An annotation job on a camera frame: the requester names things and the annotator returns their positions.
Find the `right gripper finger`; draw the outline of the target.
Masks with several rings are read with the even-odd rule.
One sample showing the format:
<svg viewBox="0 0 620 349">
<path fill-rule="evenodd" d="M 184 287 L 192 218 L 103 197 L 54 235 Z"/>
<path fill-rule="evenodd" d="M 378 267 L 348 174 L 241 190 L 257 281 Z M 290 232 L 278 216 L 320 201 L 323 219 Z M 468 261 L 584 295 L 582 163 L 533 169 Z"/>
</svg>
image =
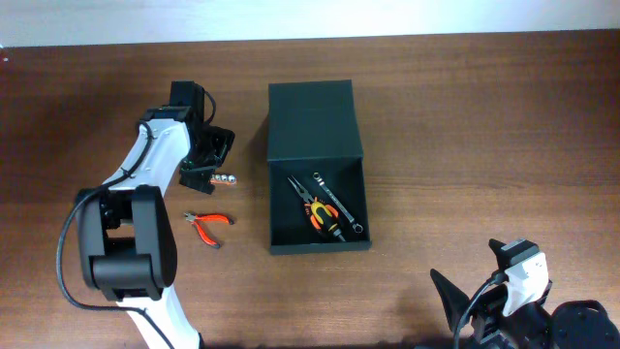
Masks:
<svg viewBox="0 0 620 349">
<path fill-rule="evenodd" d="M 455 333 L 462 329 L 462 318 L 470 305 L 470 298 L 456 285 L 435 269 L 430 270 L 430 277 L 440 296 L 449 329 Z"/>
<path fill-rule="evenodd" d="M 501 242 L 500 240 L 495 238 L 491 238 L 488 242 L 488 246 L 495 255 L 495 258 L 498 262 L 505 261 L 504 247 L 506 246 L 506 244 L 504 242 Z"/>
</svg>

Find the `orange socket bit rail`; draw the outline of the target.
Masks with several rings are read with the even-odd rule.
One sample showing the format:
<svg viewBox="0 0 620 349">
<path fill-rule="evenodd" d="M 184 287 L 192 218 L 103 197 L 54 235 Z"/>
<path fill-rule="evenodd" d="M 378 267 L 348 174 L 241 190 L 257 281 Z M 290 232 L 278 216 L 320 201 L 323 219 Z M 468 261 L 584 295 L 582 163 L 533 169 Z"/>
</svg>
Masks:
<svg viewBox="0 0 620 349">
<path fill-rule="evenodd" d="M 236 185 L 237 178 L 233 174 L 213 174 L 209 182 L 214 185 Z"/>
</svg>

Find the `small red cutting pliers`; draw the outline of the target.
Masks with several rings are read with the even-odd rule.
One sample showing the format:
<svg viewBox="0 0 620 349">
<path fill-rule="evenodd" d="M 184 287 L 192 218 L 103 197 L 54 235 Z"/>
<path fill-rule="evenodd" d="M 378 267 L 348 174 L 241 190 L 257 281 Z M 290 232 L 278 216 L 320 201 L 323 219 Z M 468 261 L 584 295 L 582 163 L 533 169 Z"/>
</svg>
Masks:
<svg viewBox="0 0 620 349">
<path fill-rule="evenodd" d="M 215 249 L 219 249 L 221 247 L 221 243 L 212 238 L 203 228 L 202 224 L 213 222 L 225 223 L 227 225 L 234 224 L 234 221 L 229 216 L 220 213 L 196 214 L 194 212 L 186 211 L 184 213 L 184 217 L 195 228 L 200 239 L 206 245 Z"/>
</svg>

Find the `orange black needle-nose pliers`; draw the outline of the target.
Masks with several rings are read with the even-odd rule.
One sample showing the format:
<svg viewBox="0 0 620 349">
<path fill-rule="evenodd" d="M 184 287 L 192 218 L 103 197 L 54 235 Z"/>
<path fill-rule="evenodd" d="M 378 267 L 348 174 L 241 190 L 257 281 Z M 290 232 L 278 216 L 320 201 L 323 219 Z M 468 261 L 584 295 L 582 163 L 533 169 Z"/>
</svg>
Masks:
<svg viewBox="0 0 620 349">
<path fill-rule="evenodd" d="M 294 177 L 294 176 L 289 176 L 288 177 L 288 181 L 289 183 L 292 185 L 292 187 L 294 188 L 295 192 L 297 193 L 297 195 L 301 198 L 302 202 L 303 202 L 303 206 L 304 206 L 304 210 L 306 212 L 306 215 L 309 217 L 310 223 L 311 222 L 311 212 L 309 209 L 309 206 L 315 202 L 315 201 L 321 201 L 318 197 L 312 196 L 308 190 L 301 184 L 298 182 L 298 180 Z M 313 224 L 312 226 L 321 233 L 326 233 L 326 232 L 322 232 L 321 230 L 317 229 Z"/>
</svg>

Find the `silver combination wrench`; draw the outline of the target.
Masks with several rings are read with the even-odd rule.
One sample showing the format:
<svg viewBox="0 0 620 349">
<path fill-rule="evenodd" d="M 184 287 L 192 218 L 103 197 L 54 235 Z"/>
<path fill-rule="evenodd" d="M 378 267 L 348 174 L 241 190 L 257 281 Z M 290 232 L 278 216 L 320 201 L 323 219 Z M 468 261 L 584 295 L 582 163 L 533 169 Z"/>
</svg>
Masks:
<svg viewBox="0 0 620 349">
<path fill-rule="evenodd" d="M 337 206 L 340 212 L 346 217 L 349 221 L 350 225 L 353 228 L 353 231 L 356 234 L 361 234 L 364 232 L 364 228 L 361 224 L 359 224 L 354 217 L 349 213 L 349 211 L 343 206 L 343 204 L 338 200 L 338 198 L 333 194 L 333 192 L 327 187 L 324 179 L 318 172 L 313 173 L 313 178 L 318 182 L 319 186 L 325 191 L 331 201 Z"/>
</svg>

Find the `yellow black screwdriver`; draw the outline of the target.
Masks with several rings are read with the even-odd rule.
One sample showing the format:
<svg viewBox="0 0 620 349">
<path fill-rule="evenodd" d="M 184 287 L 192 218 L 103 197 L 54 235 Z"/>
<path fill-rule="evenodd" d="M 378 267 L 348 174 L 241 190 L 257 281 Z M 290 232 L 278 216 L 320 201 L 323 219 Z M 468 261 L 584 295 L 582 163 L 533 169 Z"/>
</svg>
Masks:
<svg viewBox="0 0 620 349">
<path fill-rule="evenodd" d="M 309 206 L 312 224 L 322 232 L 327 232 L 341 242 L 345 242 L 342 233 L 338 211 L 321 201 L 315 201 Z"/>
</svg>

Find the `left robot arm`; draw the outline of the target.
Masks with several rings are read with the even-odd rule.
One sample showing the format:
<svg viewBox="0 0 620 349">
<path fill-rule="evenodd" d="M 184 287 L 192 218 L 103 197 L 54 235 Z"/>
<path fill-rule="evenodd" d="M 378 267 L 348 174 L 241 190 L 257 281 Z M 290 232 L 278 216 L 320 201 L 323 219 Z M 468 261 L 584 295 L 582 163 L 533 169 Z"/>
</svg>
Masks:
<svg viewBox="0 0 620 349">
<path fill-rule="evenodd" d="M 213 125 L 216 102 L 199 84 L 176 80 L 167 104 L 149 109 L 120 167 L 77 194 L 61 233 L 77 227 L 87 287 L 109 312 L 125 312 L 150 348 L 202 348 L 173 286 L 178 254 L 164 196 L 173 177 L 211 194 L 234 133 Z"/>
</svg>

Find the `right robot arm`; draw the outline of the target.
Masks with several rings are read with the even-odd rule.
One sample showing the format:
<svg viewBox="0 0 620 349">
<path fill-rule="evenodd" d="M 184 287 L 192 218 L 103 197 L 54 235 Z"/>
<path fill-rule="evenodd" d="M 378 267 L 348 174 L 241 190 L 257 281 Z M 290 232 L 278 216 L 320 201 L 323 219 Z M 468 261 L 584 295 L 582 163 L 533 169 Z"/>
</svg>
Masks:
<svg viewBox="0 0 620 349">
<path fill-rule="evenodd" d="M 598 301 L 567 301 L 544 309 L 552 288 L 539 246 L 520 238 L 491 239 L 498 269 L 467 296 L 437 270 L 430 277 L 452 334 L 449 348 L 615 348 L 619 330 Z"/>
</svg>

